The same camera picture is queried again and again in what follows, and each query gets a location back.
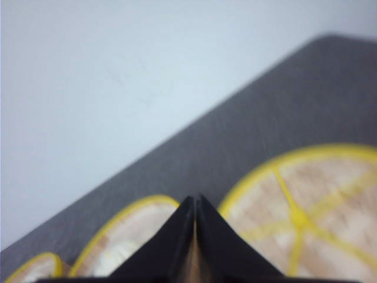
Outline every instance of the black object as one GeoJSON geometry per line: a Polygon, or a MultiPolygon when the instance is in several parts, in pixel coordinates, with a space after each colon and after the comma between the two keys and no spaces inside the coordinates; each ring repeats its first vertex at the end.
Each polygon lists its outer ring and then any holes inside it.
{"type": "Polygon", "coordinates": [[[134,255],[107,278],[43,279],[39,283],[175,283],[188,282],[191,243],[195,239],[205,271],[200,282],[340,283],[339,280],[288,278],[245,243],[204,197],[194,209],[187,197],[168,221],[134,255]]]}
{"type": "Polygon", "coordinates": [[[203,193],[217,206],[252,168],[288,150],[339,142],[377,146],[375,42],[321,37],[282,59],[170,140],[4,249],[1,281],[45,251],[73,265],[109,218],[144,196],[162,193],[181,202],[188,195],[203,193]]]}

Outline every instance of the gray mat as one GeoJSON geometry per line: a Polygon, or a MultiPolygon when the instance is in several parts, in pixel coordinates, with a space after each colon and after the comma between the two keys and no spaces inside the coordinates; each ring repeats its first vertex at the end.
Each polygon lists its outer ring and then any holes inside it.
{"type": "Polygon", "coordinates": [[[323,37],[1,252],[1,280],[52,251],[72,264],[118,210],[150,194],[218,205],[250,169],[310,144],[377,145],[377,45],[323,37]]]}

